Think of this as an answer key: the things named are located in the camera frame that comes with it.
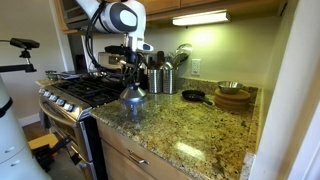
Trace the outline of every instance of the granite countertop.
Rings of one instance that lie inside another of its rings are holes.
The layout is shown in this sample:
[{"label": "granite countertop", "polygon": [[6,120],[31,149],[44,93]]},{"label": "granite countertop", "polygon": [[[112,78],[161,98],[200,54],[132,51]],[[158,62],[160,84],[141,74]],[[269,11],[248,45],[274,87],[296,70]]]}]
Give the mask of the granite countertop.
[{"label": "granite countertop", "polygon": [[[186,101],[181,91],[148,94],[139,123],[127,120],[119,100],[94,108],[91,115],[194,179],[247,179],[248,154],[256,149],[257,103],[247,111],[227,111]],[[213,95],[206,97],[213,102]]]}]

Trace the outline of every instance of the stainless steel canister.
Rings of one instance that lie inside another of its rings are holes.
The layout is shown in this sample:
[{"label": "stainless steel canister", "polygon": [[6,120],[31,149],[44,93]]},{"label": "stainless steel canister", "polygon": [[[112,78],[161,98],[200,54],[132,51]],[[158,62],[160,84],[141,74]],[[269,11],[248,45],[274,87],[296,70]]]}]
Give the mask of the stainless steel canister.
[{"label": "stainless steel canister", "polygon": [[162,92],[162,69],[148,69],[148,82],[150,93],[161,93]]},{"label": "stainless steel canister", "polygon": [[163,93],[177,93],[177,78],[179,75],[178,68],[163,70]]}]

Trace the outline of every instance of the floor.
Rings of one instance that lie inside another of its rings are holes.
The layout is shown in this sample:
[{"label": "floor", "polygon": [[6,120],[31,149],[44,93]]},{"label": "floor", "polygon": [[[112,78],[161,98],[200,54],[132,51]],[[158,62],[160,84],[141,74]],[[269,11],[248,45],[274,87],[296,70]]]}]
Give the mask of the floor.
[{"label": "floor", "polygon": [[[40,122],[36,122],[23,128],[27,141],[44,136],[47,132],[42,128]],[[58,156],[55,161],[50,165],[50,171],[48,174],[53,180],[84,180],[81,170],[78,166],[75,166],[69,154],[63,149],[59,150]]]}]

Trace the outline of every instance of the drawer handle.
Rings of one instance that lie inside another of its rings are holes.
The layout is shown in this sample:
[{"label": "drawer handle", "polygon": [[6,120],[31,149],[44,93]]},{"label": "drawer handle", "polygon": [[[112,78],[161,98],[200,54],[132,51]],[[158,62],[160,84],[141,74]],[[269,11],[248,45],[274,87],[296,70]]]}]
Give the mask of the drawer handle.
[{"label": "drawer handle", "polygon": [[16,160],[14,163],[11,164],[11,167],[16,166],[20,163],[20,160]]},{"label": "drawer handle", "polygon": [[4,153],[9,153],[15,149],[14,146],[10,147],[9,149],[5,150]]},{"label": "drawer handle", "polygon": [[142,163],[146,163],[149,164],[148,161],[146,161],[145,159],[142,159],[141,157],[137,156],[136,154],[133,153],[133,151],[128,150],[129,151],[129,157],[134,160],[136,163],[142,164]]}]

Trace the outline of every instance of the oven door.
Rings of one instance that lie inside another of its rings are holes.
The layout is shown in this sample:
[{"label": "oven door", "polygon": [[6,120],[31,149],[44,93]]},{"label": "oven door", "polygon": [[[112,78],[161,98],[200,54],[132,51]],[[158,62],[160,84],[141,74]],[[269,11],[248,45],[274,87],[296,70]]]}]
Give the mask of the oven door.
[{"label": "oven door", "polygon": [[87,162],[92,161],[89,141],[84,122],[73,120],[54,108],[55,104],[44,97],[40,97],[40,108],[48,116],[53,130],[61,137],[70,136],[70,146]]}]

